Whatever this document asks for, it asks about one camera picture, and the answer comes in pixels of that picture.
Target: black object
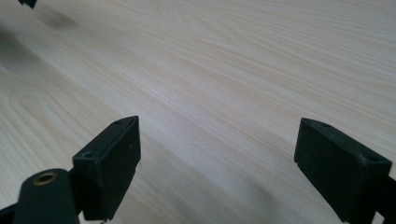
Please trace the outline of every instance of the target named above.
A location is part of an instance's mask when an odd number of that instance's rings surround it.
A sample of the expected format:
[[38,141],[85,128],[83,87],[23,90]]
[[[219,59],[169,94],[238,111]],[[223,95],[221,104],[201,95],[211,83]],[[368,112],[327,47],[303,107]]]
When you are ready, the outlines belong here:
[[70,172],[51,169],[26,179],[18,203],[0,211],[0,224],[76,224],[112,219],[140,161],[139,119],[110,124],[73,157]]
[[35,3],[37,2],[37,0],[18,0],[21,5],[26,4],[28,5],[30,8],[34,8],[35,7]]
[[396,223],[392,162],[329,124],[302,119],[294,160],[342,221]]

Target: light wood surface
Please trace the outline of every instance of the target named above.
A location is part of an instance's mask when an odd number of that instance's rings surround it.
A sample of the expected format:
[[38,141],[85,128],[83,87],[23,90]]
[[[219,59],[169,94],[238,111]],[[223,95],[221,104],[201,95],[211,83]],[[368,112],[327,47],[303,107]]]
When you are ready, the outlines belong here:
[[396,161],[396,2],[0,1],[0,207],[133,115],[111,223],[341,223],[293,161],[300,118]]

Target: wood grain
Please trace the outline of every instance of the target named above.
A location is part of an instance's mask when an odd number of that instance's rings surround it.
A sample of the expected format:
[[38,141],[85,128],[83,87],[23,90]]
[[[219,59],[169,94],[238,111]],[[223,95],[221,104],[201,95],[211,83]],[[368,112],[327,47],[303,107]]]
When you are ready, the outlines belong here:
[[395,12],[392,0],[3,0],[0,207],[138,115],[142,161],[111,223],[341,223],[293,161],[300,118],[396,161]]

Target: wooden table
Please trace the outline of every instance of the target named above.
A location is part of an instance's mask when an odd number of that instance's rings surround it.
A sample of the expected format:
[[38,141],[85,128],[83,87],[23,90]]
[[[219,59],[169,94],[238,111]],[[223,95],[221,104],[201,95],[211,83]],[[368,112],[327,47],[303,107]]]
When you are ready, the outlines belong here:
[[133,115],[111,223],[341,223],[293,161],[300,118],[396,161],[396,3],[0,2],[0,207]]

